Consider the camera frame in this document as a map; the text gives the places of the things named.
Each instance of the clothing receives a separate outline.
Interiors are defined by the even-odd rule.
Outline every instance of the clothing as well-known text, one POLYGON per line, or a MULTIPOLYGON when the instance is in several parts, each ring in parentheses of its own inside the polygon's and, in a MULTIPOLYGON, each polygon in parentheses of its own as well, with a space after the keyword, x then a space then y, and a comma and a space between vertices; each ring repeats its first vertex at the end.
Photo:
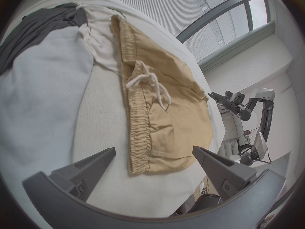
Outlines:
POLYGON ((25 16, 20 24, 0 45, 0 75, 11 68, 14 59, 27 48, 38 45, 52 30, 87 23, 83 9, 76 10, 74 3, 53 9, 40 9, 25 16))
POLYGON ((29 215, 38 212, 22 181, 71 164, 78 109, 93 67, 78 30, 52 30, 0 76, 0 170, 29 215))
POLYGON ((129 171, 132 174, 174 172, 187 168, 196 159, 193 146, 208 148, 213 129, 208 97, 193 79, 186 63, 155 44, 124 18, 111 17, 113 33, 121 55, 121 74, 129 135, 129 171), (157 82, 128 83, 148 72, 157 82), (158 101, 156 84, 170 95, 158 101))

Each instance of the dark gray garment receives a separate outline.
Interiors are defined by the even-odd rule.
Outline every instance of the dark gray garment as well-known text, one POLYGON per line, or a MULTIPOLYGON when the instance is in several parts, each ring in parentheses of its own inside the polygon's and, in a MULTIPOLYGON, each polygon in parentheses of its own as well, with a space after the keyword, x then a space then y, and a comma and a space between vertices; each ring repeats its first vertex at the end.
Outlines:
POLYGON ((24 17, 0 46, 0 75, 13 65, 27 48, 38 45, 52 30, 88 23, 85 11, 67 3, 52 9, 40 9, 24 17))

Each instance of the white drawstring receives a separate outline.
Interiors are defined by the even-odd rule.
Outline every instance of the white drawstring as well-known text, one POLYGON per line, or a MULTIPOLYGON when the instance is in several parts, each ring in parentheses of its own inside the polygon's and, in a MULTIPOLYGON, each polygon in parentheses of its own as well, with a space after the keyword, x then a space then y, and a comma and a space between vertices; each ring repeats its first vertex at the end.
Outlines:
POLYGON ((162 107, 162 109, 167 111, 168 107, 171 104, 171 98, 168 91, 161 83, 158 82, 158 78, 155 75, 155 73, 150 73, 146 65, 142 61, 140 61, 140 63, 143 66, 144 74, 140 74, 136 78, 128 82, 126 84, 126 89, 129 90, 132 86, 138 86, 141 81, 148 82, 155 89, 160 106, 162 107), (161 94, 165 94, 165 96, 167 97, 168 100, 167 108, 165 108, 162 103, 161 94))

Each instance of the tiled wall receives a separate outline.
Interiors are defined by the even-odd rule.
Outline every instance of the tiled wall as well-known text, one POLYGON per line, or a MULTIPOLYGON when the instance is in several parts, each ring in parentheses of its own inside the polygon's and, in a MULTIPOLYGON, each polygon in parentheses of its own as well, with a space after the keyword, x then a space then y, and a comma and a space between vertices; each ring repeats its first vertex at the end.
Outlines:
POLYGON ((286 6, 273 0, 276 12, 276 35, 282 40, 293 57, 287 73, 292 83, 300 117, 300 146, 295 176, 298 178, 305 168, 305 44, 303 35, 286 6))

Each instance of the light gray fabric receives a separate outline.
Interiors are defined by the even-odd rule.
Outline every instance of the light gray fabric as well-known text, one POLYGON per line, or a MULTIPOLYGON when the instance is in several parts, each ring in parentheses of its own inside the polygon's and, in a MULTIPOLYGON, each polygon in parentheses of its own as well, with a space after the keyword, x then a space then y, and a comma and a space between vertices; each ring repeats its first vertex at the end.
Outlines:
POLYGON ((31 218, 42 219, 21 182, 71 162, 78 109, 93 67, 78 29, 51 31, 0 77, 0 170, 31 218))

